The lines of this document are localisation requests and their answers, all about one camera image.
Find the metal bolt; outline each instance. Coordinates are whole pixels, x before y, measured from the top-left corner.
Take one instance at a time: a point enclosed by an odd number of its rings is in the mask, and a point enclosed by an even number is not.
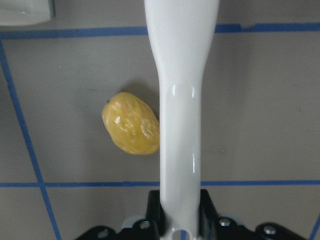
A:
[[[277,230],[270,225],[264,226],[263,231],[268,235],[275,235]]]
[[[105,229],[105,230],[99,232],[97,237],[98,237],[98,239],[103,239],[103,238],[108,237],[108,235],[109,235],[109,231],[108,231],[108,229]]]
[[[149,227],[150,227],[150,222],[148,222],[148,221],[142,221],[140,223],[140,228],[141,229],[148,229]]]
[[[219,224],[220,224],[222,227],[229,227],[230,224],[231,224],[231,221],[230,221],[229,218],[224,217],[224,218],[221,218],[221,219],[219,220]]]

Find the gray floor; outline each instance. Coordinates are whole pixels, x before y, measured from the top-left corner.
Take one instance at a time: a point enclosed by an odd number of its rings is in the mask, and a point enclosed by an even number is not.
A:
[[[146,25],[141,0],[55,6],[48,23],[0,32]],[[319,23],[319,11],[316,0],[221,0],[218,24]],[[201,179],[218,211],[241,217],[251,230],[273,221],[308,238],[319,217],[319,39],[319,31],[214,36],[202,89]],[[159,153],[121,151],[101,111],[127,91],[159,114],[148,36],[1,42],[0,239],[73,240],[92,226],[119,230],[126,217],[143,215],[148,191],[158,188]],[[7,88],[8,70],[35,156]],[[82,184],[96,182],[105,186]]]

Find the white plastic utensil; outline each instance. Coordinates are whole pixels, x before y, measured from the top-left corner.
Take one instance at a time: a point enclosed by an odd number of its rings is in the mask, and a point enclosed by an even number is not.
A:
[[[201,87],[219,0],[144,0],[160,88],[160,202],[168,231],[200,239]]]

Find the yellow potato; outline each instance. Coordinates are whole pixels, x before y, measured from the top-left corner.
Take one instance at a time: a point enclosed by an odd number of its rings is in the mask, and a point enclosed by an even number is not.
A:
[[[103,123],[113,142],[126,153],[149,155],[159,149],[160,130],[152,109],[128,92],[115,95],[103,108]]]

